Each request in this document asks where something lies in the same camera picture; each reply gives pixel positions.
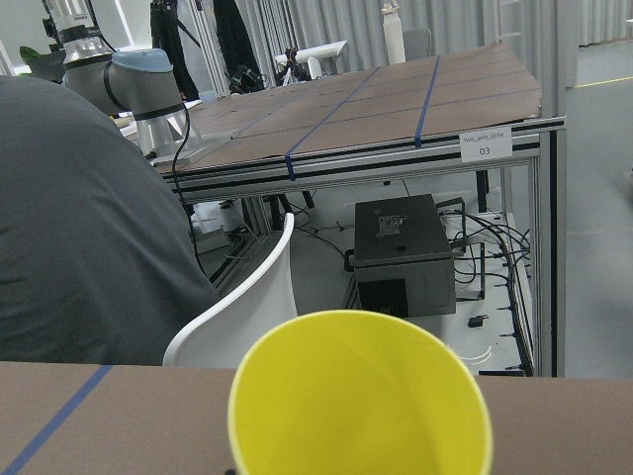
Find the gray curtain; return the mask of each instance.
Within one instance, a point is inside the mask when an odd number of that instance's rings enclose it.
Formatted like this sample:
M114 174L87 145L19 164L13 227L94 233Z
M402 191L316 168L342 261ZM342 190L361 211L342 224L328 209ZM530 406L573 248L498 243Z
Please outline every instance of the gray curtain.
M13 65L0 40L0 76L13 76Z
M237 0L252 35L260 67L279 70L272 59L289 46L311 48L347 40L346 52L323 67L349 72L388 63L382 0ZM428 28L432 53L445 54L505 40L533 72L536 2L500 0L401 0L403 29ZM503 12L502 22L498 21Z
M633 28L625 20L633 17L631 0L577 0L580 9L579 45L631 38Z
M227 96L226 65L220 49L220 43L218 42L213 2L211 0L203 0L201 3L202 11L198 10L195 0L189 0L187 6L189 8L186 17L194 28L191 31L202 45L202 55L211 79L211 87L218 95Z

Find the wall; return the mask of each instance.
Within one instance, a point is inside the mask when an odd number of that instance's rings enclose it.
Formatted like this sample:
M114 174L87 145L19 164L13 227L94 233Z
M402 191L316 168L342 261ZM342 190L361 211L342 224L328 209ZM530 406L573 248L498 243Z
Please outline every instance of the wall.
M48 53L54 40L47 37L42 25L46 10L40 0L0 0L0 39L14 66L24 64L20 47Z
M151 48L151 26L149 24L151 0L120 0L120 3L135 45Z
M115 48L126 47L130 42L128 42L128 36L121 23L115 2L92 0L92 6L95 9L99 29L108 43Z

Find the label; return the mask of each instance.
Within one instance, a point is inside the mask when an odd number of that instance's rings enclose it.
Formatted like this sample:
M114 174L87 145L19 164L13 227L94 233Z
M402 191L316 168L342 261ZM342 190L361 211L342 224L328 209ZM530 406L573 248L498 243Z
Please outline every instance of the label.
M512 156L512 127L496 127L459 135L462 161L481 161Z

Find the cable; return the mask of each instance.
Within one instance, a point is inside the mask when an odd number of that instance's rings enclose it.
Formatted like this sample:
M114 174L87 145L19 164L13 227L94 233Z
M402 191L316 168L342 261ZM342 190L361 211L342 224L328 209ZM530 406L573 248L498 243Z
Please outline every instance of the cable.
M479 366L480 364L484 364L486 361L488 361L489 359L491 359L493 357L493 353L490 352L488 354L488 356L486 356L484 359L480 360L480 361L475 361L473 363L464 363L466 366Z
M315 194L317 193L317 190L315 190L313 192L313 194L311 195L311 198L313 198L315 196ZM308 218L310 217L310 213L306 211L306 209L308 208L308 204L306 204L306 206L304 206L303 208L301 208L300 206L297 206L296 204L294 204L292 201L288 200L288 203L290 204L290 206L295 207L298 211L297 213L295 213L295 216L300 215L301 213L305 213L308 215Z
M242 221L242 226L246 228L246 230L255 238L255 240L258 240L258 237L255 234L255 231L250 228L250 226L246 223L246 220L239 214L235 206L231 206L230 208L237 215L237 217Z
M482 354L480 354L479 356L473 356L473 357L459 356L459 359L463 359L464 361L477 361L478 359L485 358L492 352L493 352L493 347L488 346L488 349L484 351Z
M187 143L187 140L189 139L190 131L191 131L191 119L189 117L189 111L185 107L185 137L180 143L180 146L178 147L178 149L176 150L176 153L174 154L174 159L171 160L171 176L174 179L174 185L176 186L176 191L178 192L178 198L180 198L180 204L182 206L185 206L185 198L182 196L182 190L180 189L180 184L178 183L178 174L176 173L176 161L178 160L178 155L180 155L180 152L185 146L185 143ZM198 267L200 267L200 270L202 271L202 273L207 275L207 273L205 272L205 268L202 266L202 262L200 261L200 254L198 253L198 244L196 243L196 235L194 234L194 225L191 222L191 216L189 216L189 213L185 213L185 214L187 215L187 223L189 223L189 232L191 233L191 242L194 246L194 254L196 256L196 262L198 262Z
M86 0L86 5L88 6L88 11L90 13L90 16L92 17L92 23L94 23L95 28L99 30L99 38L103 40L103 43L105 43L109 49L111 49L113 52L117 52L115 47L108 43L108 40L106 40L106 37L104 37L103 32L101 31L101 27L99 27L99 22L97 22L97 15L95 15L95 9L92 6L92 0Z
M473 253L473 246L469 245L468 249L469 249L469 251L471 253L471 257L469 257L467 259L457 258L456 260L472 261L473 262L473 272L467 274L466 272L462 272L460 270L455 269L455 272L457 272L458 274L470 275L471 276L470 280L467 280L467 281L463 281L463 280L459 280L458 278L455 278L455 282L460 283L460 284L470 284L470 283L474 282L475 279L477 278L477 276L479 275L477 273L477 261L475 260L475 254Z
M319 239L319 240L322 240L323 242L327 242L327 243L328 243L329 245L331 245L334 249L336 249L336 252L338 252L338 253L340 254L340 256L343 258L343 260L345 259L345 254L343 253L343 251L342 251L342 250L340 250L340 249L338 248L338 246L337 246L336 244L334 244L333 242L331 242L331 241L329 241L329 240L327 240L327 239L323 239L321 236L317 236L317 234L316 234L316 233L311 233L310 231L306 231L306 230L304 230L304 229L302 229L302 228L297 228L297 227L295 227L295 229L296 229L296 230L299 230L299 231L302 231L302 232L306 233L307 235L312 236L313 238L317 238L317 239Z
M499 259L500 257L505 257L506 255L523 254L519 257L519 259L529 259L529 257L525 257L526 255L529 255L529 253L530 251L526 249L512 250L508 254L505 254L503 252L491 252L489 255L486 256L486 258Z
M458 210L447 210L445 212L442 212L441 215L461 215L461 213ZM506 280L507 282L507 294L508 294L508 298L509 298L509 309L512 312L512 321L514 324L514 328L516 330L517 333L519 333L521 335L521 338L517 339L518 342L518 349L519 349L519 355L521 357L521 362L523 363L524 367L526 368L525 371L526 373L529 375L531 375L531 373L533 372L532 369L532 365L531 362L529 360L529 358L527 357L528 355L528 351L527 348L525 347L525 335L523 334L523 326L521 325L520 321L519 321L519 314L518 314L518 302L516 301L513 289L514 289L514 285L516 283L516 259L514 260L514 262L511 261L512 258L514 258L514 254L510 253L509 249L507 248L507 245L505 243L505 240L503 239L503 237L501 236L501 234L505 234L508 239L510 239L510 241L514 241L516 243L518 243L519 246L521 246L521 250L524 251L529 251L529 242L528 247L527 248L523 248L523 243L526 241L526 236L527 233L520 233L517 229L508 226L508 225L499 225L499 224L495 224L495 223L491 223L490 221L481 218L479 216L473 216L473 215L466 215L466 217L468 219L470 219L471 221L474 221L475 223L477 223L478 225L482 226L484 229L486 229L489 233L491 233L498 241L499 247L501 247L502 250L502 256L505 258L505 261L507 263L507 269L508 269L508 275L507 277L502 276L500 274L491 274L491 273L486 273L487 275L496 275L498 277L502 277L503 279ZM518 235L521 236L521 239L513 236L510 231L514 231L515 233L517 233ZM522 315L526 316L527 312L525 309L525 299L523 298L523 289L520 286L520 281L519 281L519 285L518 285L518 291L519 291L519 296L521 299L521 308L522 308ZM525 328L527 329L527 342L530 345L530 348L533 350L534 347L534 343L532 340L532 332L531 332L531 328L529 323L525 322Z

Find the electronic device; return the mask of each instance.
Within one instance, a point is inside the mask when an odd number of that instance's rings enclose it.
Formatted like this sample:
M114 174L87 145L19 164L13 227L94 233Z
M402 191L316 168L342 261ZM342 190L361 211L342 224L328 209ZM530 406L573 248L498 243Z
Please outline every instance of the electronic device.
M323 73L320 68L320 59L326 59L328 57L337 57L339 56L343 48L347 45L347 40L343 40L342 42L330 43L328 45L321 45L320 47L309 47L307 49L299 49L295 50L295 54L293 55L294 61L296 64L301 64L306 62L308 64L308 69L310 71L310 77L312 79L317 79L318 77L322 77ZM275 56L275 60L285 66L288 62L288 55L278 54ZM288 83L288 78L290 74L287 74L286 80L284 81L284 85Z
M451 246L431 195L356 204L360 306L395 317L455 313Z
M66 87L109 116L132 111L138 145L148 157L173 155L187 129L185 149L201 145L198 132L191 124L187 127L165 51L114 51L99 30L90 1L45 0L45 7L65 51Z

